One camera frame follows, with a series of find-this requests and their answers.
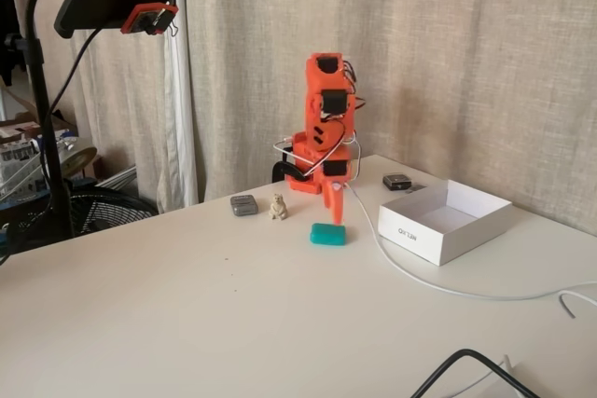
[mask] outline white box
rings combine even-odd
[[[380,206],[384,238],[441,266],[506,232],[512,203],[443,181]]]

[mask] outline teal sponge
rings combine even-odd
[[[343,246],[346,244],[346,228],[315,223],[311,227],[311,242],[327,246]]]

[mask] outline white curtain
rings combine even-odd
[[[37,13],[50,93],[85,37],[53,32],[60,2],[43,0]],[[597,234],[593,0],[185,7],[174,41],[101,33],[63,106],[111,170],[137,164],[141,192],[163,210],[192,203],[197,179],[208,199],[269,182],[278,159],[271,144],[303,127],[305,60],[340,51],[368,100],[356,116],[366,154]]]
[[[16,1],[22,13],[26,0]],[[77,32],[71,40],[55,33],[61,3],[40,0],[35,15],[50,97],[89,33]],[[60,104],[81,135],[92,138],[108,174],[137,165],[141,196],[161,211],[197,202],[185,0],[177,4],[176,38],[101,32]]]
[[[270,181],[340,51],[376,153],[597,234],[595,0],[188,0],[206,197]]]

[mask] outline table surface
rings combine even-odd
[[[363,160],[354,189],[374,222],[404,195]],[[290,216],[268,217],[283,193]],[[329,222],[321,197],[284,183],[253,194],[260,213],[235,217],[229,198],[12,257],[0,268],[0,393],[20,397],[410,397],[454,351],[494,360],[543,398],[594,397],[597,311],[574,297],[495,303],[445,295],[392,268],[346,192],[344,247],[313,246]],[[503,236],[438,268],[394,244],[417,274],[467,291],[521,295],[594,280],[597,239],[516,209]],[[595,289],[585,291],[593,296]],[[462,360],[425,396],[483,373]],[[487,379],[468,397],[496,395]]]

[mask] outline small bear figurine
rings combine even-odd
[[[271,202],[270,206],[270,218],[276,219],[278,218],[280,221],[285,220],[288,217],[288,210],[286,209],[286,204],[284,203],[284,198],[282,195],[275,194],[273,195],[273,201]]]

